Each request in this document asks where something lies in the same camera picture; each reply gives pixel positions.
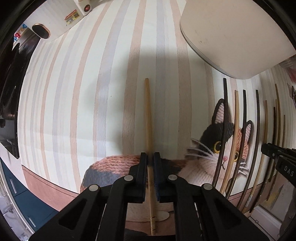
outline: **white whisker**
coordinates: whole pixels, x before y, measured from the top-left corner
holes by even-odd
[[[249,170],[248,168],[245,168],[245,167],[239,167],[239,168],[240,168],[240,169],[245,169],[245,170],[247,170],[247,171]]]
[[[245,175],[245,176],[247,175],[247,174],[245,174],[244,172],[242,172],[242,171],[240,171],[240,170],[239,170],[239,173],[241,173],[241,174],[243,174],[243,175]]]
[[[208,156],[202,156],[202,155],[198,155],[198,154],[194,154],[194,153],[187,153],[187,154],[185,154],[185,156],[201,157],[201,158],[205,158],[205,159],[208,159],[208,160],[211,160],[211,161],[215,161],[214,158],[210,158]]]
[[[200,145],[202,145],[204,148],[206,148],[212,155],[214,155],[214,153],[206,146],[206,145],[204,145],[203,143],[201,143],[199,140],[197,140],[197,139],[194,139],[194,138],[191,138],[191,140],[192,141],[194,141],[194,142],[196,142],[196,143],[198,143],[198,144],[200,144]]]
[[[198,149],[198,148],[195,148],[195,147],[187,147],[187,149],[189,149],[189,150],[196,150],[196,151],[202,152],[202,153],[204,153],[204,154],[206,154],[206,155],[208,155],[208,156],[212,156],[212,155],[209,154],[208,152],[203,151],[203,150]]]

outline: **yellow eye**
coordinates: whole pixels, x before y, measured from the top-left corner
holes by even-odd
[[[234,161],[235,161],[235,162],[237,161],[238,157],[239,157],[239,153],[236,152],[236,153],[235,153],[235,156],[234,156]]]
[[[217,141],[214,145],[214,152],[219,153],[221,148],[221,141]]]

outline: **calico cat print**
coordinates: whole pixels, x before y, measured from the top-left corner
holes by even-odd
[[[215,107],[212,116],[212,123],[203,132],[200,140],[192,138],[192,146],[187,148],[187,153],[184,155],[184,160],[166,160],[163,162],[169,166],[171,173],[186,179],[189,183],[201,186],[204,183],[212,183],[218,156],[220,152],[220,145],[222,139],[224,100],[220,99]],[[216,188],[219,190],[226,172],[230,149],[233,138],[234,124],[228,122],[227,125],[227,142],[221,172]],[[245,175],[248,169],[246,159],[249,151],[249,142],[253,130],[252,121],[247,122],[246,136],[244,140],[244,150],[242,161],[239,168],[239,174]],[[238,141],[236,144],[235,162],[232,167],[231,176],[233,175],[236,161],[238,158],[238,151],[241,142],[241,130],[239,130]],[[92,164],[84,174],[80,192],[91,184],[99,186],[106,186],[113,184],[118,178],[125,176],[129,172],[129,168],[139,163],[139,157],[136,155],[130,156],[109,156]],[[127,220],[130,221],[149,221],[149,207],[145,204],[129,204]],[[171,204],[158,204],[158,211],[171,211],[173,207]]]

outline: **silver rivet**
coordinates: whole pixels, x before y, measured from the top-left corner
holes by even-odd
[[[211,184],[209,184],[209,183],[205,183],[204,185],[203,185],[203,188],[205,189],[205,190],[212,190],[212,188],[213,188],[213,186],[211,185]]]
[[[92,191],[92,192],[95,192],[98,189],[99,189],[99,186],[96,185],[96,184],[93,184],[93,185],[90,185],[89,186],[89,190]]]
[[[124,177],[124,179],[129,182],[129,181],[133,180],[133,176],[132,175],[127,175],[127,176]]]
[[[177,176],[176,175],[174,175],[174,174],[171,174],[171,175],[169,175],[168,176],[168,178],[171,180],[171,181],[175,181],[175,180],[177,180]]]

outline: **cat face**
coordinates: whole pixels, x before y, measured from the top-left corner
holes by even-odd
[[[214,114],[212,117],[212,123],[208,126],[208,128],[203,132],[200,140],[196,140],[192,138],[192,142],[194,144],[194,147],[190,147],[187,149],[187,154],[185,154],[185,157],[188,159],[198,159],[197,164],[200,165],[208,174],[211,176],[214,176],[218,156],[220,153],[220,147],[221,147],[221,139],[222,139],[222,129],[223,129],[223,114],[224,114],[224,100],[220,99],[218,103],[216,104]],[[242,155],[242,161],[241,166],[239,169],[240,174],[244,174],[243,170],[246,170],[244,167],[245,160],[247,158],[248,150],[249,150],[249,139],[250,134],[252,133],[253,129],[253,123],[251,120],[247,122],[247,128],[246,128],[246,136],[244,140],[244,150]],[[225,145],[225,151],[223,156],[223,161],[221,165],[221,171],[219,178],[223,179],[224,175],[226,173],[226,168],[229,161],[229,155],[232,145],[232,139],[233,139],[233,131],[234,131],[234,124],[231,122],[228,122],[226,126],[226,145]],[[241,129],[239,129],[238,133],[238,141],[236,143],[236,153],[234,157],[234,163],[232,166],[231,176],[234,173],[236,161],[239,154],[239,147],[241,142]]]

